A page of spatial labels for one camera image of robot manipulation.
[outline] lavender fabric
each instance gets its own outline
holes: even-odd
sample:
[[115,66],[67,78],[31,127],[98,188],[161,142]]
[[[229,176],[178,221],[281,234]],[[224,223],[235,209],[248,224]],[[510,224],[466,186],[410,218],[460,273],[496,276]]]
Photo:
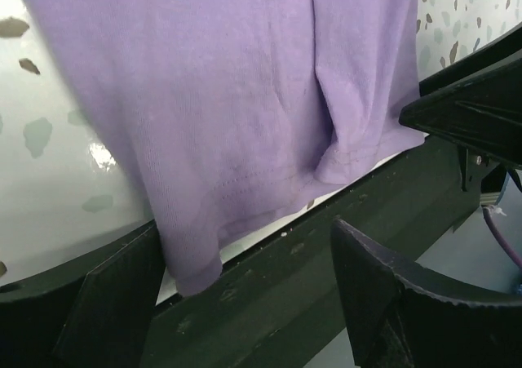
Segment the lavender fabric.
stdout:
[[182,295],[219,249],[423,141],[417,0],[26,0],[147,194]]

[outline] purple shirt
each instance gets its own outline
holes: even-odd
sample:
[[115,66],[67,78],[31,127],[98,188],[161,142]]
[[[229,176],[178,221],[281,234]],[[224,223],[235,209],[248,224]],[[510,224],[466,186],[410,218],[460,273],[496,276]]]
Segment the purple shirt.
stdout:
[[417,0],[26,2],[182,295],[219,277],[220,247],[423,141],[397,122]]

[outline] wire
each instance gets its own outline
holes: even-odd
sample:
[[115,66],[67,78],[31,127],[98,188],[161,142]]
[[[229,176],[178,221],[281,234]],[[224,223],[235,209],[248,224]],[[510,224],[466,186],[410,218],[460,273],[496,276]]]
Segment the wire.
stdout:
[[516,252],[511,248],[507,240],[497,229],[497,226],[493,222],[493,218],[491,217],[491,213],[493,212],[493,207],[491,206],[483,206],[482,214],[484,215],[484,220],[488,225],[489,230],[493,234],[493,237],[498,242],[500,247],[506,252],[507,256],[511,258],[513,262],[522,270],[522,259],[516,254]]

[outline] purple cable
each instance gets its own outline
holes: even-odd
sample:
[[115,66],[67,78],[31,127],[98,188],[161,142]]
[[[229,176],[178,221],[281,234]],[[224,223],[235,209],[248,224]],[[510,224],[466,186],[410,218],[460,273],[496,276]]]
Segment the purple cable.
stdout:
[[497,240],[498,244],[502,249],[506,252],[507,256],[511,258],[513,262],[522,270],[522,259],[516,254],[516,252],[511,248],[509,243],[506,241],[504,236],[498,231],[497,226],[493,222],[493,218],[491,217],[491,208],[487,206],[482,207],[482,214],[484,215],[484,220],[489,227],[489,230]]

